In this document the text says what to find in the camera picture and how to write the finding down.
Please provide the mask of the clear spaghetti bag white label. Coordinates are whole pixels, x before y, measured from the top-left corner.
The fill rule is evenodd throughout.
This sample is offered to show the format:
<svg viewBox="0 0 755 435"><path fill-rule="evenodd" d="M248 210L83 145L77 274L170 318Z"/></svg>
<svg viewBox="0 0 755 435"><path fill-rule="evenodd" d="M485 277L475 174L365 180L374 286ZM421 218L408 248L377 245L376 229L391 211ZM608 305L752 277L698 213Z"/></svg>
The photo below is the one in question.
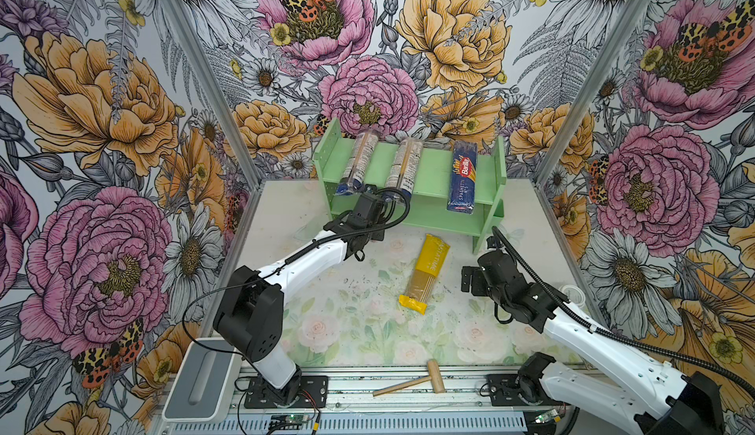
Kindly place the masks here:
<svg viewBox="0 0 755 435"><path fill-rule="evenodd" d="M412 196L423 149L421 140L406 138L400 142L385 188L400 189L408 197Z"/></svg>

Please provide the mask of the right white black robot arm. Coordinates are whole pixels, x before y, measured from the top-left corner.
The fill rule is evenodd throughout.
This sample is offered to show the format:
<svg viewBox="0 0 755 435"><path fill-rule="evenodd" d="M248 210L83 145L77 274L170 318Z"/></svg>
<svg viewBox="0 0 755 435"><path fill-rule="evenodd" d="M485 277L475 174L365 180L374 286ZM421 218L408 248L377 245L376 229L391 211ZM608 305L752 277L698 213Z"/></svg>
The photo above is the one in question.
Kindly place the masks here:
<svg viewBox="0 0 755 435"><path fill-rule="evenodd" d="M461 289L487 297L507 325L521 323L562 344L597 368L602 379L534 352L513 376L488 379L493 402L509 398L535 406L565 403L629 434L722 434L719 386L705 374L684 374L647 352L604 336L567 295L528 281L510 255L493 250L461 270Z"/></svg>

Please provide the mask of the clear spaghetti bag dark end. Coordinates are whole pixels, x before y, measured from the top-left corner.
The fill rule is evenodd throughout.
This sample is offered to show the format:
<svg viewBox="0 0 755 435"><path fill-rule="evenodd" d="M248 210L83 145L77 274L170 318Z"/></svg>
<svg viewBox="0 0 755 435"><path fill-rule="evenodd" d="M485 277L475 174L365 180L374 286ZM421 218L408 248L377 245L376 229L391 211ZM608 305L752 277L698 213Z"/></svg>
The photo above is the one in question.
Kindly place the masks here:
<svg viewBox="0 0 755 435"><path fill-rule="evenodd" d="M356 137L351 156L336 187L337 196L351 195L364 189L367 168L378 143L379 136L371 130Z"/></svg>

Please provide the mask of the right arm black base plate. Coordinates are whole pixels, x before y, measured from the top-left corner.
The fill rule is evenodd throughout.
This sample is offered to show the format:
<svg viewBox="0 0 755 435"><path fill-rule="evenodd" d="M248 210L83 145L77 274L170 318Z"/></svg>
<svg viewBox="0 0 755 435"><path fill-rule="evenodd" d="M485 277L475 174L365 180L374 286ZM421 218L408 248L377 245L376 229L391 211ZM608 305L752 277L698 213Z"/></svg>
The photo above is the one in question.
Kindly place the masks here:
<svg viewBox="0 0 755 435"><path fill-rule="evenodd" d="M551 399L539 381L514 373L495 373L486 377L482 388L494 407L556 407L561 401Z"/></svg>

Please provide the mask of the yellow spaghetti bag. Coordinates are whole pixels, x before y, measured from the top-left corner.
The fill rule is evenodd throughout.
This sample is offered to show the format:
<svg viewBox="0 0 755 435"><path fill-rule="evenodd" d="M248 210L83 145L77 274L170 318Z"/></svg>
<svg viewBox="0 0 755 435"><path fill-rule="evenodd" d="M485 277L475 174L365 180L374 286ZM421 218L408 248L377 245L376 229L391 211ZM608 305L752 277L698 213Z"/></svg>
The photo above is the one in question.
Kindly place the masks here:
<svg viewBox="0 0 755 435"><path fill-rule="evenodd" d="M428 300L432 295L436 281L450 246L437 236L427 234L416 260L412 276L402 295L399 295L398 303L407 309L426 314Z"/></svg>

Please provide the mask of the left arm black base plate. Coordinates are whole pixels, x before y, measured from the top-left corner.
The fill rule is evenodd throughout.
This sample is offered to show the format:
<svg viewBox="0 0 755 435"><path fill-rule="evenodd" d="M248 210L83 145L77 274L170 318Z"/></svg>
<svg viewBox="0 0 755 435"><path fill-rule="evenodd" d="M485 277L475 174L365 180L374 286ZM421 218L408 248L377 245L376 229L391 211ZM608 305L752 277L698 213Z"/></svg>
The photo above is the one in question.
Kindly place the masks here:
<svg viewBox="0 0 755 435"><path fill-rule="evenodd" d="M244 391L245 409L323 409L328 400L330 378L300 375L282 389L275 389L263 377L256 376Z"/></svg>

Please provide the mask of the blue Barilla spaghetti bag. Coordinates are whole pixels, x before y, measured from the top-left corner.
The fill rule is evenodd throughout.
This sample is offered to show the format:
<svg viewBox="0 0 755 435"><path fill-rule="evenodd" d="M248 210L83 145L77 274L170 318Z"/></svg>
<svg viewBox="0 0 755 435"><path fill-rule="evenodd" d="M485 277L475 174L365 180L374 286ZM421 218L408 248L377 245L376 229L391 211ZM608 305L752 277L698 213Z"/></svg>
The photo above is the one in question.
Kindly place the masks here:
<svg viewBox="0 0 755 435"><path fill-rule="evenodd" d="M472 214L477 181L477 146L456 141L452 149L447 210Z"/></svg>

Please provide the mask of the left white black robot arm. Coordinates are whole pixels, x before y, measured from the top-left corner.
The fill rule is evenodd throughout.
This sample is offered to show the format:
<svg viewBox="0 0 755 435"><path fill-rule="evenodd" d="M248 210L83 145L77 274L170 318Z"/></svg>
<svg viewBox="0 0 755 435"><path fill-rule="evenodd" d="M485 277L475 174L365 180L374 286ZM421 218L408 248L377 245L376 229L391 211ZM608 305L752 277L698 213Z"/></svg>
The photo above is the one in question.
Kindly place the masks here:
<svg viewBox="0 0 755 435"><path fill-rule="evenodd" d="M385 189L371 188L354 207L337 215L307 244L261 269L237 268L220 299L212 328L250 362L267 387L286 399L299 391L301 369L280 340L288 301L320 274L351 258L404 220L391 220L394 204Z"/></svg>

